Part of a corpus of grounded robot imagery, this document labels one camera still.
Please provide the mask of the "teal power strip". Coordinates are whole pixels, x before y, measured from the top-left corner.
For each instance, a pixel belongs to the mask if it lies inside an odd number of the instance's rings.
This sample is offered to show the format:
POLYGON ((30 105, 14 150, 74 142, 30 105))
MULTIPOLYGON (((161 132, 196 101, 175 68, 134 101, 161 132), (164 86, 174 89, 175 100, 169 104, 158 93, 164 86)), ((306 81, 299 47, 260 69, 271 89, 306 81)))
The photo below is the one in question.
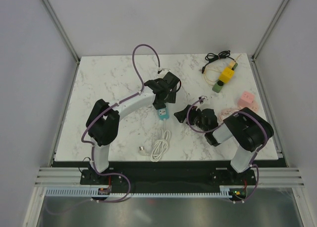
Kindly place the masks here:
POLYGON ((168 120, 169 119, 169 110, 168 106, 166 105, 165 108, 161 108, 157 110, 157 115, 159 120, 168 120))

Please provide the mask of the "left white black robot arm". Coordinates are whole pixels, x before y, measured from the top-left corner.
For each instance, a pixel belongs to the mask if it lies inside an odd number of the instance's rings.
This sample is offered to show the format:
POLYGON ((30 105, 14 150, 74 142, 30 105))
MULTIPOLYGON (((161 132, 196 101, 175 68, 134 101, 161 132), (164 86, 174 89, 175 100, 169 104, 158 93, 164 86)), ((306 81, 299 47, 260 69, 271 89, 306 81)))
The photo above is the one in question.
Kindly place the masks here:
POLYGON ((120 121, 134 111, 152 105, 158 115, 168 118, 167 104, 176 103, 176 93, 181 87, 180 79, 171 72, 164 77, 149 80, 140 91, 110 104, 103 99, 96 101, 86 122, 81 141, 92 145, 92 179, 103 184, 109 173, 108 154, 110 144, 116 139, 120 121))

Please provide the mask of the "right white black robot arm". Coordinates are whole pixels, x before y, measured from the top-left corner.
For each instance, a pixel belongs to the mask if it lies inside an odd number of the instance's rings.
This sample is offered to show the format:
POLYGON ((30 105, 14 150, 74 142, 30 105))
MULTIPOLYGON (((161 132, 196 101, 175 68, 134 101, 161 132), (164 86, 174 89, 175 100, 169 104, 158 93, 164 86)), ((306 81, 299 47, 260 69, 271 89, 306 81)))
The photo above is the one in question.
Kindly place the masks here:
POLYGON ((272 126, 251 109, 245 107, 234 112, 219 124, 213 109, 200 109, 188 105, 185 109, 175 112, 174 116, 179 123, 187 123, 198 133, 204 134, 206 141, 212 146, 218 146, 230 138, 234 138, 239 146, 230 161, 231 169, 227 171, 228 181, 239 184, 244 178, 247 169, 258 152, 274 135, 272 126))

